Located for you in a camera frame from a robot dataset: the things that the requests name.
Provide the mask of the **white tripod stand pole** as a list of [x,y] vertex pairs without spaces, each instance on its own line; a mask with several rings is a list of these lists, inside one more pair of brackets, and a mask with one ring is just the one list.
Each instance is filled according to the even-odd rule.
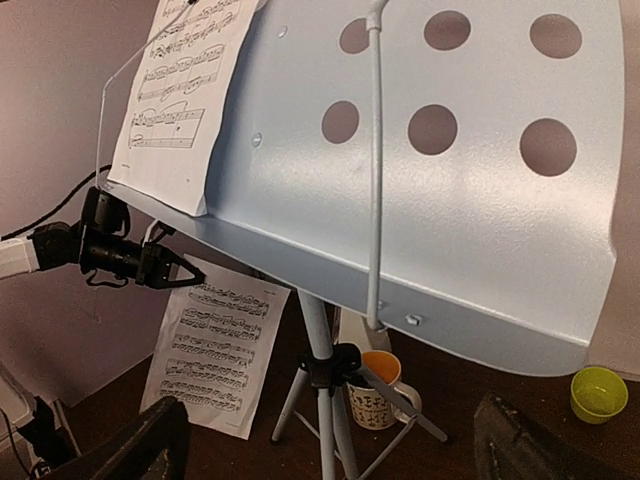
[[[311,354],[300,359],[270,437],[273,444],[280,442],[289,420],[295,416],[320,442],[321,475],[324,479],[336,477],[337,463],[342,465],[347,479],[366,479],[416,425],[441,443],[450,440],[449,435],[424,416],[421,404],[411,401],[415,395],[412,387],[399,380],[385,381],[364,363],[356,345],[332,342],[324,302],[321,299],[303,290],[298,292],[298,298]],[[371,388],[407,416],[406,425],[364,471],[360,471],[357,464],[342,394],[342,387],[349,382],[362,383]],[[317,427],[313,427],[296,411],[296,405],[305,386],[310,386],[315,393]]]

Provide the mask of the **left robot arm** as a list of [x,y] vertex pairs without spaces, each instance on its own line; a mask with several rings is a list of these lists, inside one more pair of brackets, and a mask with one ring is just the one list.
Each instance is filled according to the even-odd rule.
[[[198,286],[205,274],[188,260],[145,237],[127,239],[131,216],[126,203],[98,188],[85,197],[78,222],[44,224],[1,239],[3,279],[76,264],[91,287],[122,288],[131,280],[155,290]],[[6,368],[1,368],[1,416],[8,435],[18,433],[38,458],[51,468],[77,457],[56,429],[52,408],[24,387]]]

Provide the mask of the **yellow patterned mug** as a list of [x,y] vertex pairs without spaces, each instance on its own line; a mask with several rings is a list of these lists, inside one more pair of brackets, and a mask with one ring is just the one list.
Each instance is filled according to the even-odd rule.
[[[395,355],[384,350],[371,350],[362,354],[362,363],[413,408],[422,410],[422,398],[418,391],[401,381],[402,365]],[[391,428],[397,422],[409,421],[409,415],[399,410],[364,380],[356,384],[348,383],[347,388],[352,417],[358,426],[381,431]]]

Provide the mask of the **white perforated music stand desk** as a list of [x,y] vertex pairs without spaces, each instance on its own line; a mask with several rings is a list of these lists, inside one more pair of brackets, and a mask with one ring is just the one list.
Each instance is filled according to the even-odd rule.
[[[371,56],[365,1],[270,1],[231,81],[190,217],[132,207],[283,282],[366,308]],[[616,254],[624,127],[615,1],[392,1],[382,16],[380,320],[531,376],[580,369]]]

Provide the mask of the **sheet music page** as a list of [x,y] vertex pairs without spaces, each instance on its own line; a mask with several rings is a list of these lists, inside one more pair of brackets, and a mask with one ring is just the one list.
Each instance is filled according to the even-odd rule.
[[290,290],[187,259],[205,280],[171,292],[140,408],[171,396],[191,424],[246,440]]
[[108,179],[187,215],[205,183],[239,52],[261,2],[161,1]]

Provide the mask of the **green bowl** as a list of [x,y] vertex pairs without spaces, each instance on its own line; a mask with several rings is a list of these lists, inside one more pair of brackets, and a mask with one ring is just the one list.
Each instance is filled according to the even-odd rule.
[[587,424],[607,423],[625,409],[628,400],[627,385],[610,369],[586,367],[571,380],[571,409],[579,420]]

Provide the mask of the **white metronome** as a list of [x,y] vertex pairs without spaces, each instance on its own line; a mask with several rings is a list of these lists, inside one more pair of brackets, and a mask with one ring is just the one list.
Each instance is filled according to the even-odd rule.
[[373,350],[392,351],[387,330],[374,331],[359,313],[340,308],[333,326],[333,343],[351,343],[364,353]]

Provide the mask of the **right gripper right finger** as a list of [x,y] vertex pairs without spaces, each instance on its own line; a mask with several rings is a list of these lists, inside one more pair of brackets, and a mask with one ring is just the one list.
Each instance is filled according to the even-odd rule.
[[579,451],[494,393],[474,413],[478,479],[630,479],[632,476]]

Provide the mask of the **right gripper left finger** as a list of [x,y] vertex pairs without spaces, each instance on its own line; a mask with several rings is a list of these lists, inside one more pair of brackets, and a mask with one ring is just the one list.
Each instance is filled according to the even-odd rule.
[[183,479],[191,425],[183,402],[163,397],[107,442],[49,479]]

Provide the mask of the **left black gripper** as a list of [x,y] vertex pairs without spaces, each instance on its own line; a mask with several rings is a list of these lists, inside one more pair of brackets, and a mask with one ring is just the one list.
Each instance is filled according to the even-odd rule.
[[193,263],[155,243],[145,243],[135,275],[135,283],[156,290],[201,285],[205,274]]

